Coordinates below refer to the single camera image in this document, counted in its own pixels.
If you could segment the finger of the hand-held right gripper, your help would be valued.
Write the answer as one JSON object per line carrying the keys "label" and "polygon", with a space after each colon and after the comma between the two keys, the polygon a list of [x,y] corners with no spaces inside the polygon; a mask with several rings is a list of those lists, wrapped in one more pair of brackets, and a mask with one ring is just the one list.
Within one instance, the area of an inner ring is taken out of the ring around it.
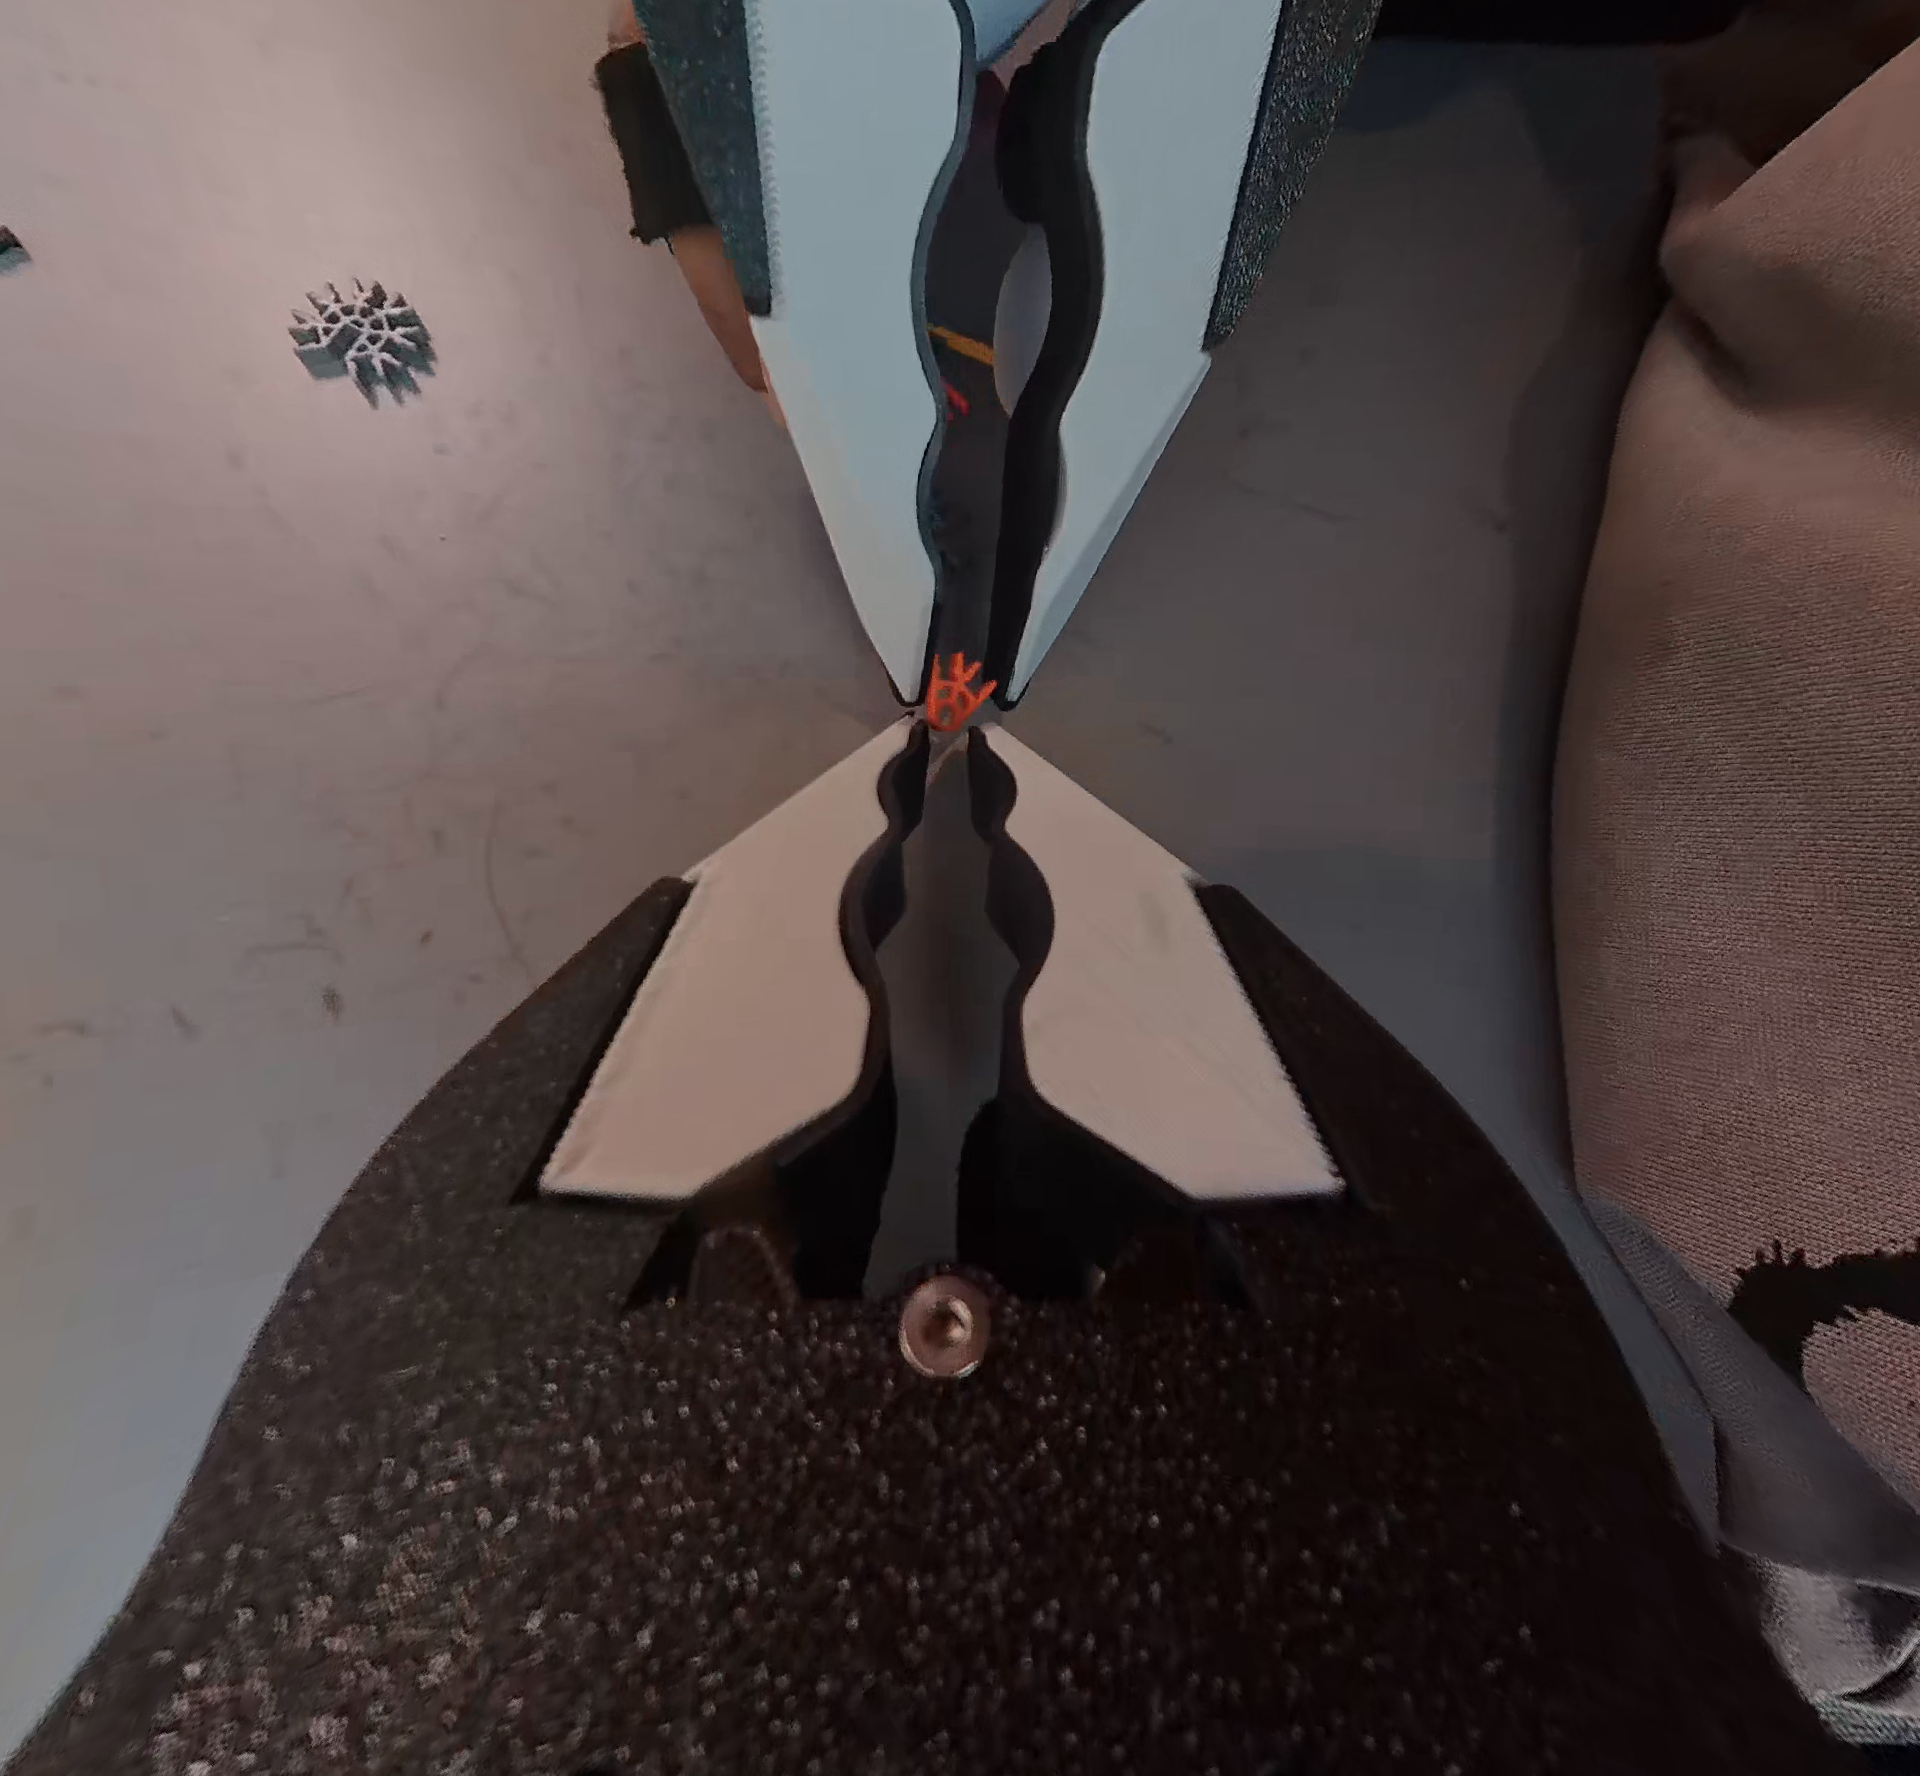
{"label": "finger of the hand-held right gripper", "polygon": [[1090,0],[1046,58],[1046,325],[1012,397],[989,678],[1016,709],[1214,357],[1283,0]]}
{"label": "finger of the hand-held right gripper", "polygon": [[946,395],[927,242],[972,113],[965,0],[743,0],[769,310],[755,346],[863,636],[917,705]]}

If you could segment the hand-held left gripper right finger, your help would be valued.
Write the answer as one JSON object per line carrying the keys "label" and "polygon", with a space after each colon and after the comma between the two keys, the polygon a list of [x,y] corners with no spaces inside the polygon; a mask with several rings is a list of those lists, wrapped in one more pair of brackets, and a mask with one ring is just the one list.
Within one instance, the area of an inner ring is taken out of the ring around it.
{"label": "hand-held left gripper right finger", "polygon": [[1012,1077],[1193,1201],[1336,1198],[1188,864],[999,727],[968,734],[968,800],[1016,959]]}

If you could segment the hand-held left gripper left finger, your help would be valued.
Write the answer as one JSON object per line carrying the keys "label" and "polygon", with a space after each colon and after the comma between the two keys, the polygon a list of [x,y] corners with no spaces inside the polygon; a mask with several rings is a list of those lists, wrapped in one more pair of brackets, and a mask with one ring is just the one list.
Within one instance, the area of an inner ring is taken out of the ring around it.
{"label": "hand-held left gripper left finger", "polygon": [[876,1081],[920,792],[927,724],[904,715],[684,874],[544,1194],[697,1198]]}

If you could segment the grey snowflake connector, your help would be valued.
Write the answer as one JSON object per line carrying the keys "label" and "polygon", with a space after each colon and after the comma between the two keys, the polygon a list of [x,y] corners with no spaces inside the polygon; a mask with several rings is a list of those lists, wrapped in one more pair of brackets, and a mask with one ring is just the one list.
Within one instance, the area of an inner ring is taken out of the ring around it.
{"label": "grey snowflake connector", "polygon": [[412,397],[439,369],[426,325],[378,280],[311,289],[291,341],[312,379],[348,379],[370,409]]}

